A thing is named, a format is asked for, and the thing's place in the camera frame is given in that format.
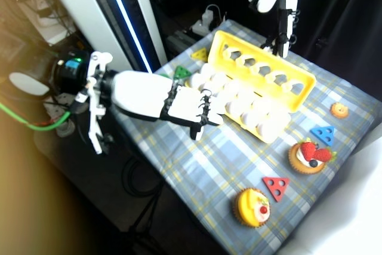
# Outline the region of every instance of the strawberry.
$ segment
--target strawberry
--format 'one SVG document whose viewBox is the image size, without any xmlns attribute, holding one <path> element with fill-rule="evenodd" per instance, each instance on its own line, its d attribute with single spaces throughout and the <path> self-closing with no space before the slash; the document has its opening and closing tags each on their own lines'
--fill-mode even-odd
<svg viewBox="0 0 382 255">
<path fill-rule="evenodd" d="M 327 162 L 332 158 L 332 153 L 328 149 L 318 149 L 313 155 L 313 158 L 318 161 Z"/>
<path fill-rule="evenodd" d="M 316 145 L 311 142 L 306 142 L 301 144 L 300 149 L 305 160 L 310 161 L 316 152 Z"/>
</svg>

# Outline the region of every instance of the plaid tablecloth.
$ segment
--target plaid tablecloth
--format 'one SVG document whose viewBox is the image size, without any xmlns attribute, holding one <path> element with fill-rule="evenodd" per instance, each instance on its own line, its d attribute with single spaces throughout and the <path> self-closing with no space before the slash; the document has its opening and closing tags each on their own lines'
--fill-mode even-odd
<svg viewBox="0 0 382 255">
<path fill-rule="evenodd" d="M 262 36 L 230 20 L 218 29 L 255 45 L 264 42 Z M 213 33 L 157 73 L 173 76 L 178 65 L 196 72 L 200 67 L 190 55 L 203 47 L 209 50 L 212 39 Z M 132 119 L 112 109 L 147 159 L 232 254 L 273 254 L 324 191 L 373 121 L 379 120 L 382 104 L 373 97 L 294 53 L 289 53 L 287 60 L 314 74 L 317 84 L 271 145 L 259 141 L 227 117 L 222 126 L 206 126 L 202 140 L 194 142 L 186 127 Z M 348 118 L 341 120 L 330 114 L 335 102 L 349 107 Z M 335 127 L 332 149 L 338 152 L 337 159 L 319 174 L 296 173 L 288 162 L 290 147 L 306 137 L 315 139 L 310 129 L 330 125 Z M 281 202 L 272 198 L 262 182 L 264 176 L 290 179 Z M 257 229 L 242 226 L 232 213 L 233 198 L 248 187 L 261 189 L 272 208 L 268 222 Z"/>
</svg>

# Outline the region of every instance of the led light strip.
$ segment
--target led light strip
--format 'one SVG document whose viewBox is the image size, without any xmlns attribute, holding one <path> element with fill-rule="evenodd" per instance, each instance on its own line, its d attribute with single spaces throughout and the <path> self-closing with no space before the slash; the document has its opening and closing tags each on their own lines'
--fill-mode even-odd
<svg viewBox="0 0 382 255">
<path fill-rule="evenodd" d="M 122 0 L 116 0 L 116 1 L 117 1 L 119 10 L 121 11 L 121 13 L 122 13 L 122 15 L 123 15 L 123 17 L 124 17 L 124 19 L 125 19 L 125 22 L 126 22 L 126 24 L 127 24 L 127 27 L 128 27 L 129 30 L 130 30 L 131 36 L 133 37 L 133 40 L 134 40 L 134 42 L 135 42 L 135 44 L 136 44 L 136 46 L 137 46 L 137 48 L 138 48 L 138 51 L 139 51 L 139 53 L 140 53 L 140 55 L 141 55 L 141 58 L 142 58 L 142 60 L 143 60 L 143 62 L 144 62 L 144 65 L 145 65 L 147 71 L 148 71 L 149 73 L 152 73 L 150 64 L 149 64 L 149 62 L 147 61 L 146 55 L 144 55 L 144 52 L 143 52 L 141 43 L 139 43 L 137 34 L 135 34 L 135 30 L 134 30 L 134 28 L 133 28 L 133 26 L 132 26 L 132 24 L 131 24 L 130 18 L 129 18 L 129 16 L 128 16 L 127 12 L 126 12 L 126 9 L 125 9 L 125 7 L 124 7 L 124 4 L 122 3 Z"/>
</svg>

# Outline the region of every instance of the green cable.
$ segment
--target green cable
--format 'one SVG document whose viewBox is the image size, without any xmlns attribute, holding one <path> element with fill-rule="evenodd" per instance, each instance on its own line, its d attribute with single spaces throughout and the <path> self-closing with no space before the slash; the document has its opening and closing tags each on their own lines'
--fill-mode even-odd
<svg viewBox="0 0 382 255">
<path fill-rule="evenodd" d="M 65 122 L 68 119 L 68 117 L 70 117 L 70 112 L 65 112 L 57 122 L 55 122 L 51 125 L 48 125 L 46 127 L 39 127 L 37 125 L 32 125 L 32 124 L 28 123 L 25 119 L 20 117 L 18 114 L 13 112 L 11 109 L 6 107 L 2 103 L 0 103 L 0 109 L 2 109 L 5 113 L 7 113 L 12 118 L 14 118 L 16 121 L 21 122 L 22 124 L 26 124 L 26 126 L 28 128 L 31 128 L 32 130 L 35 130 L 35 131 L 51 131 L 51 130 L 54 130 L 59 125 L 61 125 L 63 122 Z"/>
</svg>

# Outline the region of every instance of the triangle block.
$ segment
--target triangle block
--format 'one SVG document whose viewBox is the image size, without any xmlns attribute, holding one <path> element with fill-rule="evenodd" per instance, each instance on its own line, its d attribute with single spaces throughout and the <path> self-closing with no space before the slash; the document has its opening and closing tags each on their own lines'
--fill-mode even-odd
<svg viewBox="0 0 382 255">
<path fill-rule="evenodd" d="M 275 200 L 279 202 L 289 184 L 289 179 L 286 177 L 263 177 L 263 182 Z"/>
<path fill-rule="evenodd" d="M 322 127 L 322 128 L 312 128 L 310 130 L 320 141 L 324 142 L 327 146 L 333 145 L 334 139 L 334 127 Z"/>
<path fill-rule="evenodd" d="M 188 78 L 191 75 L 192 73 L 188 71 L 186 68 L 182 66 L 177 66 L 177 68 L 175 69 L 174 79 L 175 80 L 184 79 L 184 78 Z"/>
<path fill-rule="evenodd" d="M 207 62 L 207 60 L 208 60 L 207 49 L 202 48 L 202 49 L 198 50 L 197 52 L 192 53 L 191 58 L 194 60 L 202 60 L 204 62 Z"/>
</svg>

